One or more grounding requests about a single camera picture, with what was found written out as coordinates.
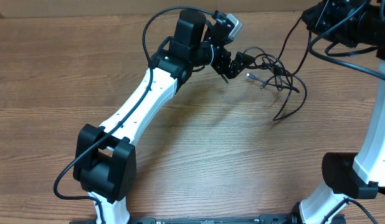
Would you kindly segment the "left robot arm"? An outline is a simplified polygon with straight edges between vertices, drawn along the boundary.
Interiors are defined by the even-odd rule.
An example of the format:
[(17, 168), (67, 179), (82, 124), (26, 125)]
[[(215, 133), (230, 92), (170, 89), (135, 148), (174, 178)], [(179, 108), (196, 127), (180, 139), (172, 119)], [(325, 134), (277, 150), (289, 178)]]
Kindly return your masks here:
[(136, 178), (136, 146), (161, 107), (194, 72), (211, 66), (223, 79), (238, 76), (253, 58), (226, 45), (242, 23), (232, 14), (180, 7), (175, 32), (149, 57), (143, 80), (101, 125), (78, 134), (73, 176), (93, 200), (97, 223), (127, 223), (126, 195)]

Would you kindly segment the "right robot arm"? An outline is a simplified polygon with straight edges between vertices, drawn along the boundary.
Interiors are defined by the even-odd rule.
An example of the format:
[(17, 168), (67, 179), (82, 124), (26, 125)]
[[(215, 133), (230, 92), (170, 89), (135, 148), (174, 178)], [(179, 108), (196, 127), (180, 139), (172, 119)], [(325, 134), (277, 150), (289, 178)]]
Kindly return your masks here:
[(323, 54), (309, 53), (379, 79), (368, 132), (359, 152), (328, 152), (321, 165), (323, 180), (298, 202), (291, 223), (345, 223), (338, 213), (351, 203), (385, 195), (385, 1), (320, 1), (301, 19), (321, 39), (331, 42)]

